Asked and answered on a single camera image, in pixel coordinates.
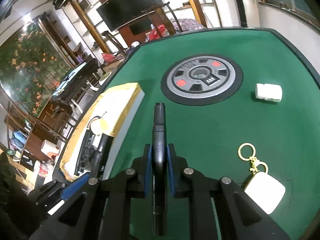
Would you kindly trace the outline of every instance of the floral mural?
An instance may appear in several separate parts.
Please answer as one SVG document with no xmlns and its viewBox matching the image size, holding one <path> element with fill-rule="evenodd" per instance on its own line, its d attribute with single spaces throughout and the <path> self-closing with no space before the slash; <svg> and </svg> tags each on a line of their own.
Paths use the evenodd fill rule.
<svg viewBox="0 0 320 240">
<path fill-rule="evenodd" d="M 0 46 L 0 82 L 22 108 L 39 116 L 70 67 L 34 20 Z"/>
</svg>

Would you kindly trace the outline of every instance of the black pole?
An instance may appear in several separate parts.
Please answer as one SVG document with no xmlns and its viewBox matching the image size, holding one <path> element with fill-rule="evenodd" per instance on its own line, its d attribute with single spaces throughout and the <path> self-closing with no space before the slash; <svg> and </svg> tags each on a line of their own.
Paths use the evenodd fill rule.
<svg viewBox="0 0 320 240">
<path fill-rule="evenodd" d="M 156 103 L 152 131 L 153 233 L 164 236 L 167 227 L 167 137 L 165 105 Z"/>
</svg>

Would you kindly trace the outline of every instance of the silver bolt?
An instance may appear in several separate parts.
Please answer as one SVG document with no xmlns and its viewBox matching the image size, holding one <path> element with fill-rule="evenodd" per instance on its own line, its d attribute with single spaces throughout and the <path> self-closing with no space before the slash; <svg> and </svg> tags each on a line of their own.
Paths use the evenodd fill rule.
<svg viewBox="0 0 320 240">
<path fill-rule="evenodd" d="M 98 183 L 98 179 L 97 178 L 91 178 L 88 180 L 88 183 L 90 185 L 96 185 Z"/>
<path fill-rule="evenodd" d="M 194 170 L 192 168 L 185 168 L 183 172 L 187 175 L 191 175 L 194 172 Z"/>
<path fill-rule="evenodd" d="M 126 173 L 127 175 L 133 175 L 133 174 L 136 173 L 136 171 L 135 171 L 134 169 L 129 168 L 129 169 L 127 169 L 127 170 L 125 171 L 125 173 Z"/>
<path fill-rule="evenodd" d="M 223 177 L 221 181 L 223 184 L 226 184 L 226 185 L 231 183 L 231 179 L 229 177 Z"/>
</svg>

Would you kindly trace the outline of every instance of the green felt surface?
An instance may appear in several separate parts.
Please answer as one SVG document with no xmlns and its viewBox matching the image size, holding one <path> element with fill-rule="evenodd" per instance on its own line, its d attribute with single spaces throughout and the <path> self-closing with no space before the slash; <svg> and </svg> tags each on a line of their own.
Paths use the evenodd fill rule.
<svg viewBox="0 0 320 240">
<path fill-rule="evenodd" d="M 243 84 L 233 96 L 213 105 L 184 106 L 168 100 L 160 90 L 165 71 L 175 62 L 196 54 L 232 58 L 242 68 Z M 299 239 L 320 207 L 320 90 L 299 59 L 272 33 L 223 30 L 177 36 L 140 48 L 109 87 L 138 82 L 145 92 L 112 171 L 131 166 L 151 143 L 153 107 L 166 105 L 168 143 L 177 155 L 205 176 L 229 176 L 243 183 L 250 175 L 238 147 L 252 143 L 269 174 L 281 181 L 286 193 L 271 217 Z M 256 83 L 279 84 L 278 104 L 258 101 Z M 132 201 L 131 233 L 139 240 L 152 235 L 151 202 Z M 168 233 L 162 239 L 189 239 L 188 201 L 168 200 Z"/>
</svg>

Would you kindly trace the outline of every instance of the black television screen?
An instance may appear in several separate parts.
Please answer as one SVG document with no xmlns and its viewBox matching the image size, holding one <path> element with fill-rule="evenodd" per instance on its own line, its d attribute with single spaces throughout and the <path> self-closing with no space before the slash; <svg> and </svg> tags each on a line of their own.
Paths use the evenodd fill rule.
<svg viewBox="0 0 320 240">
<path fill-rule="evenodd" d="M 143 15 L 142 11 L 162 0 L 107 0 L 97 12 L 111 31 Z"/>
</svg>

